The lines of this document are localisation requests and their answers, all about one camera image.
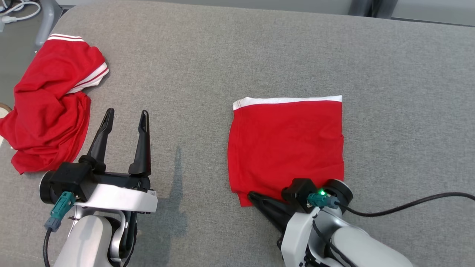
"crumpled red shirt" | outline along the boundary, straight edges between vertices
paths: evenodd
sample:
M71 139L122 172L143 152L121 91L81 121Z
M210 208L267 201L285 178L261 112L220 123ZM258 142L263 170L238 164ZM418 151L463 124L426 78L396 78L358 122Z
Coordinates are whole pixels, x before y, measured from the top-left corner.
M0 119L0 135L17 150L11 163L20 174L55 170L76 158L91 104L81 90L108 72L99 49L81 37L48 38L15 86L13 111Z

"cable connector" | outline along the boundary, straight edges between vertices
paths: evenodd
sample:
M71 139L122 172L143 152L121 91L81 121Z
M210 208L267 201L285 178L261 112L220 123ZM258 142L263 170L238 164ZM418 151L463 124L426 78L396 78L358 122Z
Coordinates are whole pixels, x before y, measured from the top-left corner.
M329 207L332 209L338 208L338 205L336 204L338 202L338 198L327 194L309 194L307 201L314 207Z
M1 22L5 23L5 24L8 24L10 22L18 21L17 17L2 16L0 18L1 18Z
M66 213L74 206L75 201L76 199L73 193L63 192L49 213L51 217L45 223L46 230L51 228L52 232L56 232L61 226L61 221Z

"chair leg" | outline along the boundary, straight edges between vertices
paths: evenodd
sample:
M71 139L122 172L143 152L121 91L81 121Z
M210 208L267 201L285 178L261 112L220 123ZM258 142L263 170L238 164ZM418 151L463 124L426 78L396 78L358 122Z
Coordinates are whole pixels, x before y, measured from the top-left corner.
M371 0L352 0L348 15L367 17L368 12L370 11L371 3Z
M43 9L43 21L36 35L35 46L36 51L46 42L48 35L56 25L59 17L61 17L62 9L56 3L56 0L40 0Z

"red fabric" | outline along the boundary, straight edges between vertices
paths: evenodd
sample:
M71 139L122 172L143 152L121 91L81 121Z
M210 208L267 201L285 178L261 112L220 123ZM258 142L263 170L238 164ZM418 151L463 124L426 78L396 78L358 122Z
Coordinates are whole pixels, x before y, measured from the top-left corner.
M15 107L0 119L0 135L18 150L11 163L20 173L55 170L73 161L89 125L91 100L67 94L105 62L83 41L49 39L15 86Z
M231 190L241 206L251 191L281 200L294 178L317 187L343 180L342 103L248 105L234 111L228 143Z

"black cable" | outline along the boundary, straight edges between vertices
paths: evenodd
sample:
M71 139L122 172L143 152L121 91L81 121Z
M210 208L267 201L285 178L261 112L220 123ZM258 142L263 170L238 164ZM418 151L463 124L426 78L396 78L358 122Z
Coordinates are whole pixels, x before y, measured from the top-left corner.
M351 212L355 215L358 215L358 216L378 217L378 216L388 215L388 214L394 213L396 211L404 210L404 209L419 205L421 203L424 203L424 202L427 202L427 201L430 201L430 200L436 200L436 199L446 198L446 197L466 197L466 198L469 198L471 200L475 200L475 196L473 196L471 194L462 193L462 192L446 192L446 193L440 193L440 194L428 196L428 197L425 197L425 198L421 198L419 200L415 200L413 202L395 207L395 208L390 209L390 210L385 210L385 211L375 212L375 213L359 212L359 211L353 210L352 208L349 208L348 206L340 204L338 202L336 202L335 204L342 207L342 208L345 208L347 211L349 211L349 212Z
M11 0L11 1L10 1L10 4L9 4L7 7L5 7L4 10L0 11L0 13L5 13L5 12L7 12L8 10L10 10L11 7L13 6L13 2L14 2L14 1L15 1L15 0Z
M49 265L49 259L48 259L48 242L49 242L49 236L51 235L52 230L53 229L48 228L45 235L45 241L43 242L43 259L45 261L45 267L51 267Z
M350 261L345 256L345 254L343 254L339 249L337 249L337 247L334 244L332 244L329 240L325 238L325 236L323 236L322 232L320 232L320 230L317 228L317 224L315 223L315 220L312 221L312 225L318 237L320 237L334 252L338 253L338 255L340 255L340 257L342 257L342 259L350 265L350 267L356 267L356 265L352 261Z

